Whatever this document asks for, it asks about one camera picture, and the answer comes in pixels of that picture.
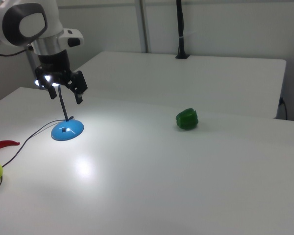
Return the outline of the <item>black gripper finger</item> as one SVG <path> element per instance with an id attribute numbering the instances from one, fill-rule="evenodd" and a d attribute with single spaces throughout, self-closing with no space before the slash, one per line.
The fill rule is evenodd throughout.
<path id="1" fill-rule="evenodd" d="M 83 102 L 83 94 L 88 89 L 82 71 L 70 72 L 67 77 L 66 87 L 74 93 L 77 104 Z"/>
<path id="2" fill-rule="evenodd" d="M 46 89 L 50 95 L 50 98 L 55 99 L 57 97 L 57 94 L 53 86 L 54 81 L 52 75 L 45 72 L 41 66 L 35 69 L 35 75 L 35 84 L 41 88 Z"/>

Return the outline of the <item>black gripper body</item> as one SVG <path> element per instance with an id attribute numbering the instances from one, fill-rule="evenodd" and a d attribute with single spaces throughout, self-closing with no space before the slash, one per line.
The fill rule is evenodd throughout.
<path id="1" fill-rule="evenodd" d="M 39 55 L 40 66 L 37 68 L 39 85 L 57 83 L 60 85 L 73 84 L 70 61 L 66 50 L 53 55 Z"/>

